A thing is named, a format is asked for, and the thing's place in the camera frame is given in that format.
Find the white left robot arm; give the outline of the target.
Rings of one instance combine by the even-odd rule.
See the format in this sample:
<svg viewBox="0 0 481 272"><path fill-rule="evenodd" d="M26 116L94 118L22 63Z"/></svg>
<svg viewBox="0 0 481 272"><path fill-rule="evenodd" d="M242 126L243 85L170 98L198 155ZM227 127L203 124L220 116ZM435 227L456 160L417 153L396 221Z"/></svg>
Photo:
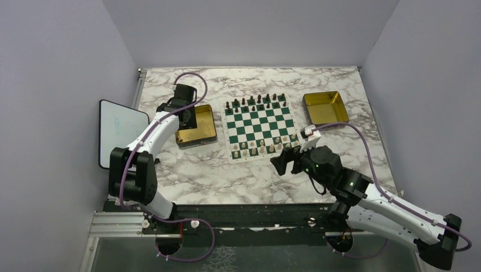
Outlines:
<svg viewBox="0 0 481 272"><path fill-rule="evenodd" d="M175 204L158 192L154 160L178 130L196 128L197 90L176 84L174 95L162 103L148 127L126 147L115 147L109 158L108 193L120 202L133 201L157 217L163 232L178 227Z"/></svg>

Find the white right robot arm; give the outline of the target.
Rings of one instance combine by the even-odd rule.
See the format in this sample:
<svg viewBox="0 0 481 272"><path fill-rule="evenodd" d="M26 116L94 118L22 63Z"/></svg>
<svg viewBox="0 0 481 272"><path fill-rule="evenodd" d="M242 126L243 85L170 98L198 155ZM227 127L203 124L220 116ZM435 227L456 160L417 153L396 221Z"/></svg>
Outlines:
<svg viewBox="0 0 481 272"><path fill-rule="evenodd" d="M368 176L343 167L340 156L327 146L304 152L299 146L286 147L270 162L280 176L292 163L292 174L307 174L335 197L328 215L322 219L333 230L368 231L405 245L431 266L452 268L460 217L435 215L378 189Z"/></svg>

